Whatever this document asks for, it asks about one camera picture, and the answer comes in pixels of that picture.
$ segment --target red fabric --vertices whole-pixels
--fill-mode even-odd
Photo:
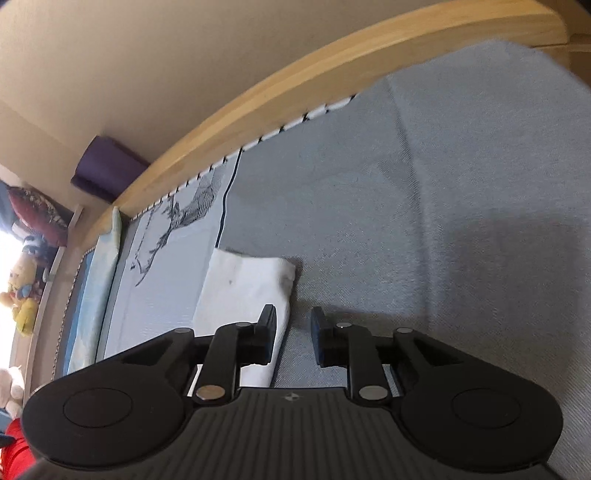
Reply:
[[[10,187],[8,197],[14,213],[33,230],[41,232],[53,247],[65,247],[68,228],[55,206],[38,192]]]
[[[2,468],[4,480],[16,480],[22,473],[35,464],[35,457],[29,449],[21,430],[21,420],[13,420],[6,430],[6,435],[16,438],[16,442],[2,450]]]

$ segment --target ribbed black surface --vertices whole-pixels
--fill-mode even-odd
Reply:
[[[356,406],[341,388],[246,388],[230,405],[198,410],[172,444],[136,464],[82,472],[42,460],[23,476],[43,480],[184,478],[556,479],[541,466],[484,475],[441,465],[402,436],[389,412]]]

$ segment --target gray blanket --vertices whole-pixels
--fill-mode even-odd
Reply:
[[[300,270],[275,386],[346,382],[314,363],[311,306],[409,325],[548,389],[551,464],[590,478],[590,127],[586,86],[491,42],[243,153],[220,247]]]

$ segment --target wall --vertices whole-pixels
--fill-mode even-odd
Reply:
[[[100,200],[70,185],[79,156],[0,102],[0,178],[23,180],[74,210],[77,204],[99,206]]]
[[[274,71],[432,3],[10,0],[0,100],[78,157],[102,132],[153,161]]]

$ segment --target wooden bed frame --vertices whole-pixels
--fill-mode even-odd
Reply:
[[[534,0],[454,0],[380,22],[311,53],[274,73],[216,112],[174,144],[113,206],[134,217],[200,171],[252,140],[319,105],[364,90],[380,77],[489,39],[537,48],[569,66],[563,20]],[[29,391],[51,380],[68,288],[83,254],[111,228],[107,208],[70,238],[50,303],[36,328],[37,351],[25,376]]]

